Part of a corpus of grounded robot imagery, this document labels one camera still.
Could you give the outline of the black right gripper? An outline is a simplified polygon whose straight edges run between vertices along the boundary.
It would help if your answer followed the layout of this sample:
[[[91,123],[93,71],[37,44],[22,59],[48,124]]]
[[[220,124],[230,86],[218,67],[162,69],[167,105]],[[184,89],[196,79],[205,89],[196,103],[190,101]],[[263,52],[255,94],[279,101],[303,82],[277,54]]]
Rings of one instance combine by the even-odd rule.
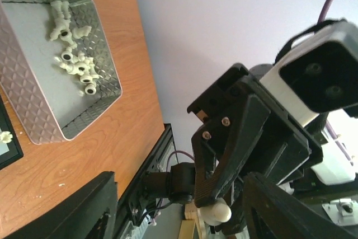
[[[195,205],[222,198],[232,215],[222,224],[231,236],[247,227],[243,178],[258,172],[279,184],[302,177],[322,160],[322,148],[257,78],[236,63],[188,107],[201,126],[191,138]]]

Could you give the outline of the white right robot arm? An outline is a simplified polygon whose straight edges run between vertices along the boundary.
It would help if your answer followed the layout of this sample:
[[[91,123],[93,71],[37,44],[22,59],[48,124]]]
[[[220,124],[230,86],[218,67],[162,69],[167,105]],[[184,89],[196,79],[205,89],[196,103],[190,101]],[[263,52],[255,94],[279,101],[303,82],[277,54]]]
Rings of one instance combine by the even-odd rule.
[[[314,130],[331,111],[357,114],[352,71],[288,64],[257,78],[237,63],[192,102],[195,205],[208,224],[250,238],[355,238],[309,207],[357,192],[350,161]]]

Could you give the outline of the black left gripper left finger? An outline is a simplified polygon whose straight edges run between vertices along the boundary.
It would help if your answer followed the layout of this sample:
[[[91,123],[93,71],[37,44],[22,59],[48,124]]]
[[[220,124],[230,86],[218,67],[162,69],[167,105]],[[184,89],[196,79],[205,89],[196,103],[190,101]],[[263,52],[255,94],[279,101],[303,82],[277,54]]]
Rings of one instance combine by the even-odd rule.
[[[7,238],[113,238],[117,212],[115,173],[105,171],[60,204]]]

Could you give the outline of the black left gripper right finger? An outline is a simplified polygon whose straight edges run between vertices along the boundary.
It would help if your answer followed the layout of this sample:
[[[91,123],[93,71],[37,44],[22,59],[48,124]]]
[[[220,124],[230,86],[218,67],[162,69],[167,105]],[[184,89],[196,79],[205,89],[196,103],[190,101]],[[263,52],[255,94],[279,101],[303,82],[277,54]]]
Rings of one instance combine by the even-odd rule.
[[[256,172],[244,179],[243,212],[250,238],[356,238]]]

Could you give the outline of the white chess piece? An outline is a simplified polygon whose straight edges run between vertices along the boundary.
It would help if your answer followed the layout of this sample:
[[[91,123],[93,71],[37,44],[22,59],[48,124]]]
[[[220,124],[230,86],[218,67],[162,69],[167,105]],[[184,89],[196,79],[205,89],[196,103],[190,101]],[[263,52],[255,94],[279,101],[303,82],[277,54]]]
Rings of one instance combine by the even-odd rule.
[[[13,135],[10,131],[1,131],[0,132],[0,141],[4,144],[12,142]]]
[[[200,208],[200,214],[205,223],[211,226],[218,226],[230,220],[232,212],[225,203],[215,203],[213,205]]]

